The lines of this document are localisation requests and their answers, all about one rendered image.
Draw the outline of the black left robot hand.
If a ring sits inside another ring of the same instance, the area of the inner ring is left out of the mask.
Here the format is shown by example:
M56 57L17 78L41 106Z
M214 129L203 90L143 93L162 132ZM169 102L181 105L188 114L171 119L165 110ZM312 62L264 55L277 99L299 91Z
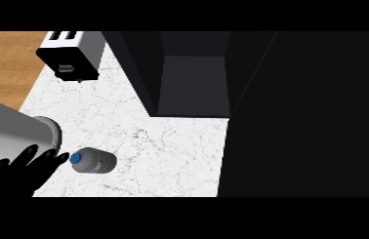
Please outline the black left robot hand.
M53 148L35 157L36 150L38 146L32 144L13 161L0 160L0 200L32 197L69 159L69 153L57 154Z

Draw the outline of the dark grey open cabinet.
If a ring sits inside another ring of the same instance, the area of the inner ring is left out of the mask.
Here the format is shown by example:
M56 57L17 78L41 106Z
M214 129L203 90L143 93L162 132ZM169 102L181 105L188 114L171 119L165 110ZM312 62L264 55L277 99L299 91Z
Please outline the dark grey open cabinet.
M277 34L106 31L104 40L152 117L227 118Z

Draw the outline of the dark grey cabinet door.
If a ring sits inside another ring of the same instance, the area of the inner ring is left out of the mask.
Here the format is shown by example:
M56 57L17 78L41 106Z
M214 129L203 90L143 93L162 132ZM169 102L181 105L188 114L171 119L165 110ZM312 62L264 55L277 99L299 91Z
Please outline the dark grey cabinet door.
M369 31L276 35L228 119L216 195L369 196Z

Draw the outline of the black and silver toaster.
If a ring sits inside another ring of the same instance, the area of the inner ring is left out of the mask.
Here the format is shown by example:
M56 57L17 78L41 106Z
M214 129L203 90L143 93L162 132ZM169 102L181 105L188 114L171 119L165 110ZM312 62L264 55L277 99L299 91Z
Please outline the black and silver toaster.
M91 81L104 48L98 31L48 31L35 50L38 58L63 81Z

